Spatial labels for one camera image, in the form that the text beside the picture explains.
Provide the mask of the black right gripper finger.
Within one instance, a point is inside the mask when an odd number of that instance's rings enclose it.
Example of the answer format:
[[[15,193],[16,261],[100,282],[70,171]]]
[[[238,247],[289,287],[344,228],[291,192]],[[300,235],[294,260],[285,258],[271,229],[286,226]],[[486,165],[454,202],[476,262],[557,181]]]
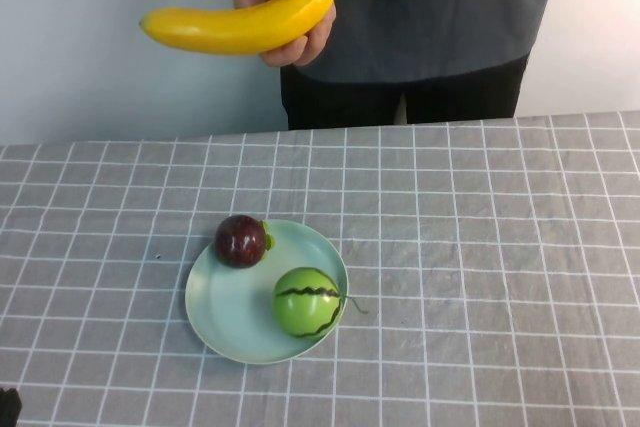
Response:
[[[22,401],[15,388],[0,389],[0,427],[16,427]]]

